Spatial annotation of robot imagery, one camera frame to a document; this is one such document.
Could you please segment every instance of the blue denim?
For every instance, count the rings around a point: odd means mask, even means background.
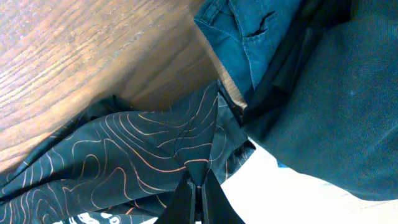
[[[207,0],[195,22],[249,101],[300,0]]]
[[[276,161],[277,165],[279,168],[288,168],[286,165],[284,165],[283,163]]]

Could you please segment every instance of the jeans pocket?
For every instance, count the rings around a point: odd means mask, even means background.
[[[275,47],[271,41],[272,33],[269,30],[271,22],[277,22],[274,12],[264,18],[255,33],[249,34],[242,39],[243,48],[249,61],[254,89],[256,89],[262,76],[266,73],[268,64],[275,52]]]

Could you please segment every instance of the wooden table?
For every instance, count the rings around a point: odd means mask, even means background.
[[[203,2],[1,1],[0,172],[102,97],[159,110],[225,73],[193,23]]]

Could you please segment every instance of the white floor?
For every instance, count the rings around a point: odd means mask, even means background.
[[[322,180],[278,168],[275,158],[259,147],[222,188],[248,224],[398,223],[398,200],[359,200]]]

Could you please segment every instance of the topographic pattern fabric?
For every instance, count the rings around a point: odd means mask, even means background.
[[[251,155],[211,83],[163,112],[104,99],[0,179],[0,223],[140,223],[159,216],[188,171],[225,181]]]

